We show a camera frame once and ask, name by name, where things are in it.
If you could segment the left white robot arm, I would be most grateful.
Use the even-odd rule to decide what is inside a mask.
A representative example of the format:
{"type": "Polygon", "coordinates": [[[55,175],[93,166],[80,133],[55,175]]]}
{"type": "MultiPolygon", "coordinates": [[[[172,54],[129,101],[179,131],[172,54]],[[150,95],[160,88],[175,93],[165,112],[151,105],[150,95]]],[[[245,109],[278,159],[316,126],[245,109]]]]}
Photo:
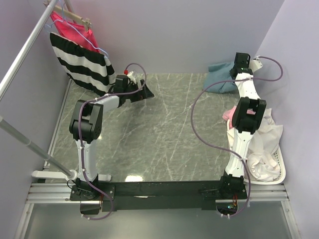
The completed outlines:
{"type": "Polygon", "coordinates": [[[99,176],[96,168],[96,140],[102,131],[103,114],[121,107],[126,100],[134,103],[153,98],[146,79],[138,80],[133,72],[118,75],[106,94],[93,100],[78,100],[69,124],[69,132],[78,149],[79,171],[77,189],[88,200],[99,196],[99,176]]]}

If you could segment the blue t shirt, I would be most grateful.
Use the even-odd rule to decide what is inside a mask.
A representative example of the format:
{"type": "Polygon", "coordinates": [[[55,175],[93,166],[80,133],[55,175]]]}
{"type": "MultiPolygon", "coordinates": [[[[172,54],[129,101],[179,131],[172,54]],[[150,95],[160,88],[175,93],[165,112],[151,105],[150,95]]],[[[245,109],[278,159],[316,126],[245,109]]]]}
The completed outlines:
{"type": "Polygon", "coordinates": [[[208,74],[203,83],[203,89],[214,84],[206,89],[206,92],[224,94],[237,90],[237,86],[233,83],[230,75],[230,70],[233,68],[234,63],[217,63],[208,67],[208,74]]]}

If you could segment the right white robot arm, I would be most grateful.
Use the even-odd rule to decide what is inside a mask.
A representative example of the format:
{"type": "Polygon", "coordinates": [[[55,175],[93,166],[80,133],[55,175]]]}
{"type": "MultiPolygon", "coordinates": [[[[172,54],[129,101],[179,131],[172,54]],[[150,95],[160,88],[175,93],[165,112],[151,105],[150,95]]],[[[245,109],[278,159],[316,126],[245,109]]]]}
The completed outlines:
{"type": "Polygon", "coordinates": [[[230,70],[230,76],[238,88],[240,99],[232,117],[234,141],[230,160],[221,178],[222,184],[219,186],[219,194],[225,199],[245,191],[244,176],[249,175],[246,166],[249,144],[261,125],[266,109],[266,101],[259,97],[255,89],[250,59],[248,53],[237,52],[234,66],[230,70]]]}

